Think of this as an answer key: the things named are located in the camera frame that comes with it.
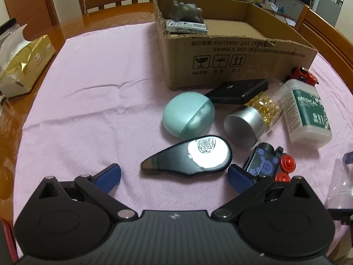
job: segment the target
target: white logo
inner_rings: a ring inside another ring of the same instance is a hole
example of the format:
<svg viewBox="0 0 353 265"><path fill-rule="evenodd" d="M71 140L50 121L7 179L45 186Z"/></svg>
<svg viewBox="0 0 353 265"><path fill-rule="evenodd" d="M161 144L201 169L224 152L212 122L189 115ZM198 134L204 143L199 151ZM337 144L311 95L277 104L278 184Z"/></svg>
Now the white logo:
<svg viewBox="0 0 353 265"><path fill-rule="evenodd" d="M172 215L170 215L170 218L172 218L172 219L178 219L180 217L180 215L179 214L177 214L177 213L174 213L174 214L172 214Z"/></svg>

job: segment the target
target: yellow tissue package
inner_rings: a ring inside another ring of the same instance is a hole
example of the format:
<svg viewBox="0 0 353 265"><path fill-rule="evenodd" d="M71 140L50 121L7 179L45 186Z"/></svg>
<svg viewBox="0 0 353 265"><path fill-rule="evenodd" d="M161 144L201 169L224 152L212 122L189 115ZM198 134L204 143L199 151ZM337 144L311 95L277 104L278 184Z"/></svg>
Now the yellow tissue package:
<svg viewBox="0 0 353 265"><path fill-rule="evenodd" d="M48 35L23 47L0 74L0 91L5 97L26 94L55 55Z"/></svg>

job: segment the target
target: gray plush toy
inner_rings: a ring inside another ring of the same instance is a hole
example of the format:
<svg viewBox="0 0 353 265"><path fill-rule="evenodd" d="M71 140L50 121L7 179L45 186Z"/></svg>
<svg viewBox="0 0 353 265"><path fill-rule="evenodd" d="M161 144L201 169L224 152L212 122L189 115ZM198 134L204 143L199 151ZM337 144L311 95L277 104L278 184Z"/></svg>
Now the gray plush toy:
<svg viewBox="0 0 353 265"><path fill-rule="evenodd" d="M202 9L197 8L195 4L185 4L183 2L173 1L169 16L176 22L192 22L203 24L201 17Z"/></svg>

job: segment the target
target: silver lid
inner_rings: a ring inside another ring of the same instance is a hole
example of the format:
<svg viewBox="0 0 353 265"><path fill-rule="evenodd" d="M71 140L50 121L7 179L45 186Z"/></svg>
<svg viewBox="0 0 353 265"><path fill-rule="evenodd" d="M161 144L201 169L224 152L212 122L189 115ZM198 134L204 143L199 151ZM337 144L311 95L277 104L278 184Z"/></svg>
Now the silver lid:
<svg viewBox="0 0 353 265"><path fill-rule="evenodd" d="M265 131L260 113L249 106L239 106L235 112L225 118L224 128L229 139L241 148L255 145Z"/></svg>

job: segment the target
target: wooden door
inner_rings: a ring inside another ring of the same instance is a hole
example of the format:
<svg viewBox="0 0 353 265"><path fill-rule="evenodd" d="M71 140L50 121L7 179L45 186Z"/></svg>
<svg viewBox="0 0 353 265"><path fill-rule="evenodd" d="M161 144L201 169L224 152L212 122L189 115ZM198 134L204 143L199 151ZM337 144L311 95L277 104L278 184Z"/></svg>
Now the wooden door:
<svg viewBox="0 0 353 265"><path fill-rule="evenodd" d="M5 0L5 4L10 19L16 18L21 26L28 24L24 30L27 40L38 38L57 23L51 18L46 0Z"/></svg>

